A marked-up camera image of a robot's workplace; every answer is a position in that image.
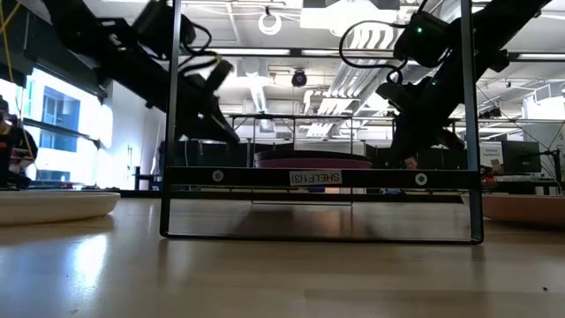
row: wooden surface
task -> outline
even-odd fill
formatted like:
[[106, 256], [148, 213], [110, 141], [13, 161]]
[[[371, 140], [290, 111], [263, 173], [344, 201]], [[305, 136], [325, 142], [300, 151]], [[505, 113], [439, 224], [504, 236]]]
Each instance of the wooden surface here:
[[[255, 217], [257, 209], [248, 208], [233, 202], [176, 202], [171, 226], [261, 231], [257, 224], [263, 222], [271, 231], [339, 233], [340, 226], [350, 225], [350, 218], [339, 217], [344, 213], [339, 208], [325, 207], [325, 221], [323, 207], [295, 208], [292, 217], [272, 207], [260, 207], [264, 213]], [[461, 234], [468, 223], [464, 209], [360, 205], [352, 222], [363, 229], [359, 235], [370, 230], [404, 236], [417, 227], [424, 230], [411, 235]], [[160, 239], [158, 224], [159, 201], [121, 200], [104, 218], [0, 228], [0, 317], [565, 313], [565, 233], [558, 231], [487, 222], [483, 246], [343, 245], [173, 241]]]

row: black metal frame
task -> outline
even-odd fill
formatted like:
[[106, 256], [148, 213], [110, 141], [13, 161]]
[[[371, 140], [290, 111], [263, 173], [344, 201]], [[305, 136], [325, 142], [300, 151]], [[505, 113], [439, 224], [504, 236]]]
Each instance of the black metal frame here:
[[[174, 20], [171, 47], [171, 60], [178, 60], [181, 0], [173, 0]], [[468, 170], [341, 170], [339, 184], [326, 186], [340, 187], [397, 187], [417, 189], [468, 189], [470, 190], [471, 237], [469, 239], [397, 239], [397, 238], [343, 238], [310, 236], [257, 236], [257, 235], [200, 235], [182, 234], [170, 231], [170, 202], [177, 195], [172, 185], [200, 186], [251, 186], [287, 187], [291, 186], [291, 172], [295, 169], [241, 169], [241, 168], [190, 168], [173, 166], [175, 117], [177, 113], [177, 75], [178, 65], [170, 63], [170, 91], [167, 108], [167, 128], [165, 135], [165, 171], [163, 176], [160, 233], [169, 239], [223, 239], [223, 240], [261, 240], [261, 241], [300, 241], [300, 242], [346, 242], [346, 243], [428, 243], [428, 244], [480, 244], [484, 239], [482, 214], [482, 192], [478, 166], [478, 119], [477, 97], [475, 92], [475, 68], [472, 38], [471, 0], [462, 0], [462, 45], [464, 101], [466, 112]]]

